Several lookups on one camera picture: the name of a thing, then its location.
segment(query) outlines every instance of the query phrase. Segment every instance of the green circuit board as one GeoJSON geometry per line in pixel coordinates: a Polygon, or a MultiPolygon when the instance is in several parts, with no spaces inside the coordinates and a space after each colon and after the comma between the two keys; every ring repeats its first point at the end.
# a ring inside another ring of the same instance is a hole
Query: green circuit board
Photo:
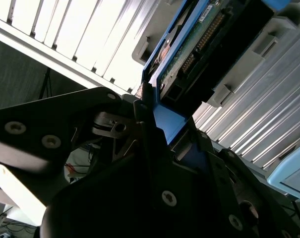
{"type": "Polygon", "coordinates": [[[167,67],[167,70],[162,75],[160,79],[161,85],[167,85],[169,80],[173,80],[175,74],[177,74],[181,68],[186,67],[186,63],[191,60],[190,57],[192,51],[195,49],[199,41],[204,37],[204,34],[214,21],[215,17],[221,14],[220,10],[226,4],[225,2],[226,1],[222,1],[222,3],[219,5],[209,4],[206,7],[199,20],[193,26],[188,37],[185,39],[183,45],[167,67]]]}

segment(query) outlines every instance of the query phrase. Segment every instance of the corrugated metal panel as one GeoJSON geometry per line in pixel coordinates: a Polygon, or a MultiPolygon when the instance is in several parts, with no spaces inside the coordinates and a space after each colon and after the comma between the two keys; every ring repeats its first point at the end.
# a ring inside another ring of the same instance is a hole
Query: corrugated metal panel
{"type": "Polygon", "coordinates": [[[197,128],[266,169],[300,140],[300,26],[251,73],[222,108],[206,103],[197,128]]]}
{"type": "MultiPolygon", "coordinates": [[[[93,72],[106,81],[114,78],[110,88],[116,92],[138,88],[143,66],[131,55],[160,0],[31,2],[0,1],[0,19],[6,22],[9,18],[11,27],[30,36],[25,42],[39,41],[75,61],[85,75],[93,72]]],[[[0,27],[7,31],[7,26],[0,27]]]]}

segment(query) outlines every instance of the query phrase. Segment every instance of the metal plate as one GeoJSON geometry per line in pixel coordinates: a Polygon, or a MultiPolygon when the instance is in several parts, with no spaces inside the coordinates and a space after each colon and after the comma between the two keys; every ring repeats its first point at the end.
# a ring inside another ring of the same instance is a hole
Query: metal plate
{"type": "Polygon", "coordinates": [[[263,169],[300,140],[300,23],[278,38],[223,107],[203,103],[193,115],[212,140],[263,169]]]}

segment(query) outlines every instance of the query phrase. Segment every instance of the circuit board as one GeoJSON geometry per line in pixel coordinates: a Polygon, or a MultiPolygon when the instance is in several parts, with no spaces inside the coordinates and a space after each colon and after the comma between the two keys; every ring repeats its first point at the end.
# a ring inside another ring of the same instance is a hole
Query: circuit board
{"type": "Polygon", "coordinates": [[[227,1],[222,1],[221,4],[212,3],[207,5],[188,37],[185,39],[182,47],[169,64],[166,72],[162,75],[160,79],[161,85],[167,85],[170,80],[173,81],[179,70],[186,72],[188,68],[190,68],[194,61],[192,51],[195,47],[200,51],[204,48],[206,42],[224,18],[220,10],[224,8],[226,4],[227,1]]]}

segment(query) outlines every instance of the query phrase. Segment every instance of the grey wall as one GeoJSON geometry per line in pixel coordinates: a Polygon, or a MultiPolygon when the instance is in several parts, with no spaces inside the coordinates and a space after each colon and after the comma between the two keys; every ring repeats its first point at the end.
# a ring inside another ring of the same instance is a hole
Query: grey wall
{"type": "MultiPolygon", "coordinates": [[[[0,42],[0,108],[37,100],[47,67],[0,42]]],[[[53,95],[84,89],[51,71],[53,95]]]]}

